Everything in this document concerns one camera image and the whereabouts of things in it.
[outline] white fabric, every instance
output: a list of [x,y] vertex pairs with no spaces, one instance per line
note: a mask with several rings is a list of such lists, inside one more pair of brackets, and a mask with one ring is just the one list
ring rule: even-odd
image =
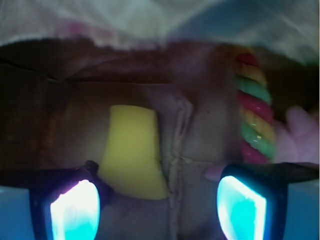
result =
[[260,45],[305,64],[319,60],[319,1],[0,1],[0,46],[76,36],[119,49],[181,39]]

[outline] sponge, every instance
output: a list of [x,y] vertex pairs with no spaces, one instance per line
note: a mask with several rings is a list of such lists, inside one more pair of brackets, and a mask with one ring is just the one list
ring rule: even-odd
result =
[[154,110],[132,105],[110,108],[109,136],[98,176],[129,197],[161,200],[168,196]]

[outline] braided rope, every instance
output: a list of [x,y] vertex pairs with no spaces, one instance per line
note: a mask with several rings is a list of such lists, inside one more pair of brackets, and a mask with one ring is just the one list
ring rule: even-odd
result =
[[247,163],[268,163],[275,155],[276,134],[266,77],[250,52],[236,57],[234,69],[242,118],[242,155]]

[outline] pink plush toy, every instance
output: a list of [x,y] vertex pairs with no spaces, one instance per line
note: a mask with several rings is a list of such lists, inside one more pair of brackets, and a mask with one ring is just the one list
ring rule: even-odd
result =
[[[286,121],[286,125],[274,124],[276,145],[272,162],[319,164],[319,110],[309,114],[300,106],[292,106],[286,112]],[[224,167],[210,167],[204,173],[205,178],[219,181]]]

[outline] rope toy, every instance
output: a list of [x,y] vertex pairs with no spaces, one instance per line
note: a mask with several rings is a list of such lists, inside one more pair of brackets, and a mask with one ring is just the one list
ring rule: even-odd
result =
[[246,163],[268,163],[275,155],[276,134],[266,77],[250,52],[235,58],[234,69],[242,118],[241,153]]

